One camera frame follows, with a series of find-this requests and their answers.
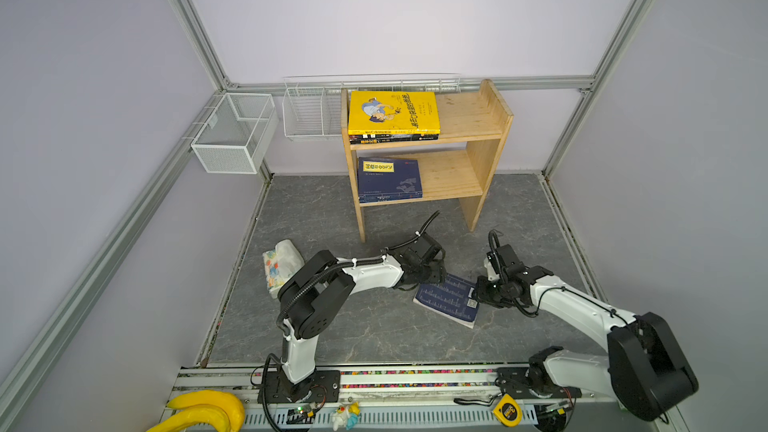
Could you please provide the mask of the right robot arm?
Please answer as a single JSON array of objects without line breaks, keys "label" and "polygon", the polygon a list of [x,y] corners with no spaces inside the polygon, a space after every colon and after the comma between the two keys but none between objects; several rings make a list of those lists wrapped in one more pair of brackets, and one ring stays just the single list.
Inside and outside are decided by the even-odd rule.
[{"label": "right robot arm", "polygon": [[474,298],[528,318],[548,312],[582,332],[602,354],[550,346],[532,355],[523,380],[531,393],[549,397],[573,388],[618,401],[650,422],[698,392],[700,385],[671,327],[661,316],[635,314],[581,292],[542,266],[527,266],[496,231],[488,234],[486,275]]}]

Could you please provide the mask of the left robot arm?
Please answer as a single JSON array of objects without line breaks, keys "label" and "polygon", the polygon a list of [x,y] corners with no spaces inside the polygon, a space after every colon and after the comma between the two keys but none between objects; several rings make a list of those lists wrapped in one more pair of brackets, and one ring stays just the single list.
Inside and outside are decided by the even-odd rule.
[{"label": "left robot arm", "polygon": [[440,284],[447,276],[445,249],[427,229],[434,212],[409,239],[384,248],[375,257],[344,259],[317,252],[278,292],[276,325],[282,333],[280,355],[268,356],[260,399],[298,402],[330,379],[317,371],[316,348],[350,296],[372,289],[410,291]]}]

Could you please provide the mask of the navy notebook white lines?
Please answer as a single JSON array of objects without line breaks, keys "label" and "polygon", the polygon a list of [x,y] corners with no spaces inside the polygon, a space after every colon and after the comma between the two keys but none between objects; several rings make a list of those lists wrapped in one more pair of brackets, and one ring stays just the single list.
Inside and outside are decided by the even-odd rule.
[{"label": "navy notebook white lines", "polygon": [[479,308],[474,292],[474,283],[447,274],[445,280],[439,284],[420,285],[413,303],[473,329]]}]

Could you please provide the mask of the navy book yellow label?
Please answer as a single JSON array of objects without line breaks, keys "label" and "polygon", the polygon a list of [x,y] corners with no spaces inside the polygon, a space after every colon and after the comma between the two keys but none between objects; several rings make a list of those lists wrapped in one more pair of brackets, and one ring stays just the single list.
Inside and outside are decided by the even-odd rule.
[{"label": "navy book yellow label", "polygon": [[364,158],[359,162],[358,193],[415,193],[422,192],[422,181],[417,160],[394,158]]}]

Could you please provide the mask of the blue book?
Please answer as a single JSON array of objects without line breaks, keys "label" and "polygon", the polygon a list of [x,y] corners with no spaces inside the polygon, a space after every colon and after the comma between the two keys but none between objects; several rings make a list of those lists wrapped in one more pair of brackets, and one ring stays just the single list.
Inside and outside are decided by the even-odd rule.
[{"label": "blue book", "polygon": [[359,195],[359,202],[361,204],[366,203],[379,203],[379,202],[393,202],[393,201],[403,201],[403,200],[411,200],[411,199],[421,199],[423,197],[422,192],[415,192],[415,193],[377,193],[377,194],[360,194]]}]

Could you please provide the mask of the black wolf cover book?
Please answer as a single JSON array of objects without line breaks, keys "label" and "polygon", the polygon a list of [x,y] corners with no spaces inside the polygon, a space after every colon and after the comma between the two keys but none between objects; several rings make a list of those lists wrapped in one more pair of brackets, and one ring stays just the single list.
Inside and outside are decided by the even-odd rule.
[{"label": "black wolf cover book", "polygon": [[361,134],[350,135],[351,144],[381,144],[393,142],[414,142],[438,140],[438,134]]}]

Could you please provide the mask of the yellow folder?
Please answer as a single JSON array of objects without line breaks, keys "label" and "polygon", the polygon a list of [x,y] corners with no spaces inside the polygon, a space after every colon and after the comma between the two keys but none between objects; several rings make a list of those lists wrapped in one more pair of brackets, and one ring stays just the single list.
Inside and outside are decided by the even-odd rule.
[{"label": "yellow folder", "polygon": [[353,91],[349,94],[350,135],[439,135],[434,92]]}]

